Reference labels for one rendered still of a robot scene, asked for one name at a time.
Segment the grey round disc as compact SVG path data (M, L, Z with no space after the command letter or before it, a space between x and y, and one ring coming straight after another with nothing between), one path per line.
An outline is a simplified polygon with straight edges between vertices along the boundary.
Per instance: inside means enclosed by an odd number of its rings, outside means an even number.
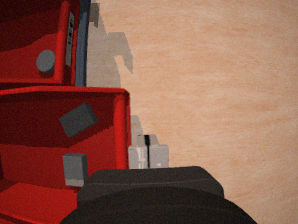
M51 73L54 71L55 53L51 50L42 51L36 60L38 70L44 73Z

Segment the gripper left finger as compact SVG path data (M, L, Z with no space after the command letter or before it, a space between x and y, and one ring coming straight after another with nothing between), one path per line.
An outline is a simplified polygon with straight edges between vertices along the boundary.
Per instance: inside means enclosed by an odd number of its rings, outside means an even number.
M147 135L138 135L136 145L128 147L129 169L148 169Z

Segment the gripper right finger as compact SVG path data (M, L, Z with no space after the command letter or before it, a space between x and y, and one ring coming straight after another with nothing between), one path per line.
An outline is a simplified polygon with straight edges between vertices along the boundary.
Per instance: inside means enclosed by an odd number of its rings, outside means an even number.
M159 144L155 134L147 134L148 168L169 168L169 147Z

